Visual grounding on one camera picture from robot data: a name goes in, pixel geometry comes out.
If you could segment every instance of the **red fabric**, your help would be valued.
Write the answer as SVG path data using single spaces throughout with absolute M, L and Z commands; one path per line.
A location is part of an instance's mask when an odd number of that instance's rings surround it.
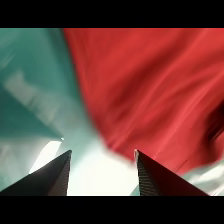
M 64 29 L 110 149 L 184 173 L 221 158 L 224 29 Z

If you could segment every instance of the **red cloth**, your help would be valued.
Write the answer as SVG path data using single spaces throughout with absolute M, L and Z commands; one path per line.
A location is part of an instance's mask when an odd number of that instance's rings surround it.
M 224 29 L 64 29 L 110 149 L 184 173 L 221 158 Z

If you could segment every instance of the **dark object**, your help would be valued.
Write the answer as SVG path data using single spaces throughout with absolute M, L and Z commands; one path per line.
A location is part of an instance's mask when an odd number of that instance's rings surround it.
M 66 196 L 71 153 L 63 153 L 0 192 L 0 196 Z
M 135 157 L 140 196 L 208 196 L 142 152 Z

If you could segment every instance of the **teal surface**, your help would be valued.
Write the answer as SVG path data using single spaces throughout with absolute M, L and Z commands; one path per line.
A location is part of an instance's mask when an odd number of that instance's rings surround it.
M 72 163 L 96 133 L 81 103 L 60 29 L 0 29 L 0 190 L 28 174 L 41 149 L 64 138 Z

